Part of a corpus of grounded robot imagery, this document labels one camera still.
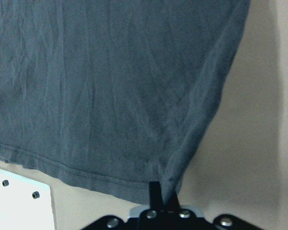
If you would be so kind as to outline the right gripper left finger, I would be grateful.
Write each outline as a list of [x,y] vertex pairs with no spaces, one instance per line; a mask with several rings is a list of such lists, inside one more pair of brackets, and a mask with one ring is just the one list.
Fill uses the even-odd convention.
[[153,210],[162,210],[164,207],[160,182],[149,183],[149,205]]

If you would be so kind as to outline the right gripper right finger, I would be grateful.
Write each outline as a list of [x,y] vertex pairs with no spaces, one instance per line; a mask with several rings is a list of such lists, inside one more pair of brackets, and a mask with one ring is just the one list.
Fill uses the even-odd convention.
[[176,191],[173,192],[168,200],[168,210],[180,210],[180,203]]

